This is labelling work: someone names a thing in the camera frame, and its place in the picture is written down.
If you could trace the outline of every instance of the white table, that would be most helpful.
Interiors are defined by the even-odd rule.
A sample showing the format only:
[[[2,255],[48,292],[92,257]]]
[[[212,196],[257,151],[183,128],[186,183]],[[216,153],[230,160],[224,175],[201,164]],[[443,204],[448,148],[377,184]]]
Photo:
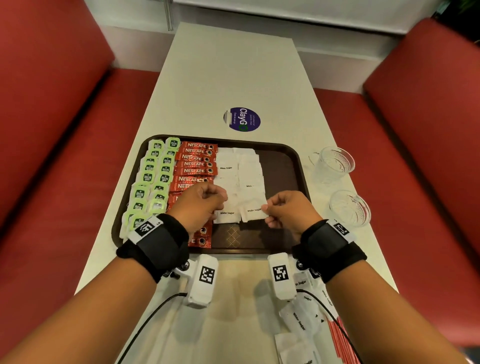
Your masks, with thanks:
[[[260,127],[251,132],[229,128],[223,115],[232,107],[247,107],[257,112]],[[329,196],[313,184],[308,156],[336,144],[293,41],[182,23],[77,291],[115,256],[116,247],[110,235],[113,220],[140,144],[155,134],[286,144],[300,157],[313,205],[322,216],[328,217]],[[354,190],[350,177],[345,177],[342,184]],[[369,263],[395,287],[371,227],[355,233]],[[285,328],[275,308],[265,258],[220,256],[217,287],[210,307],[193,310],[180,306],[181,299],[177,299],[170,309],[164,308],[151,321],[124,363],[277,363],[273,334]],[[184,283],[162,280],[141,322]],[[338,363],[328,329],[319,337],[317,344],[324,363]]]

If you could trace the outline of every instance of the forearm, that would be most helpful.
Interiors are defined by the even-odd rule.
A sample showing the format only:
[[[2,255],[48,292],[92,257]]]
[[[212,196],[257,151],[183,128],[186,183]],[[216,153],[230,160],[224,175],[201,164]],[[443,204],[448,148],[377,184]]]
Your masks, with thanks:
[[[115,258],[1,364],[111,364],[156,288],[133,259]]]
[[[367,262],[349,266],[326,286],[365,364],[465,364],[463,355]]]

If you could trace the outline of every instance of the hand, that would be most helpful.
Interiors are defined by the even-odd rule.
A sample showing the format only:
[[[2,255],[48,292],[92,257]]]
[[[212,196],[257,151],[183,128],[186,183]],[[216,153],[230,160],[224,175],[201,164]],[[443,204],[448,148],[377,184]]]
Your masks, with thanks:
[[[183,225],[191,239],[208,220],[216,218],[215,210],[223,210],[227,200],[227,191],[222,187],[200,182],[186,189],[167,214]]]
[[[282,191],[267,200],[262,211],[269,215],[265,219],[268,227],[289,229],[295,240],[314,223],[322,220],[310,201],[300,191]]]

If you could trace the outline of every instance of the food tray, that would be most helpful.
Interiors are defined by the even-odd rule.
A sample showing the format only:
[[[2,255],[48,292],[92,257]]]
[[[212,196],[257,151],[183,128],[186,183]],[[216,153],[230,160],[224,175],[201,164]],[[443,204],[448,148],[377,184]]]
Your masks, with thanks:
[[[227,140],[214,138],[197,138],[181,135],[154,135],[145,140],[140,146],[137,159],[133,166],[120,208],[112,227],[112,239],[116,246],[123,244],[119,237],[121,216],[127,210],[130,190],[135,182],[140,159],[148,150],[148,141],[152,139],[166,140],[176,136],[181,141],[218,144],[226,148],[252,148],[259,155],[265,181],[265,197],[268,199],[284,190],[303,192],[310,200],[305,177],[298,154],[289,146],[283,144],[247,142],[241,140]],[[275,254],[290,253],[296,242],[291,233],[282,229],[270,229],[263,220],[240,222],[239,224],[214,224],[212,233],[212,248],[190,247],[194,254]]]

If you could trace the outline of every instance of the glass cup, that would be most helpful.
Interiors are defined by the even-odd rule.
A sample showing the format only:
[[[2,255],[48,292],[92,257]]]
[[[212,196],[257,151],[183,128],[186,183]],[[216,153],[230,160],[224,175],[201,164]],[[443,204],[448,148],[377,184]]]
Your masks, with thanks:
[[[365,200],[352,191],[335,192],[330,197],[329,207],[334,218],[347,228],[359,228],[367,225],[372,218],[372,213]]]
[[[353,157],[342,148],[328,146],[313,154],[318,154],[316,163],[309,156],[310,162],[315,166],[313,180],[317,183],[330,184],[355,169]]]

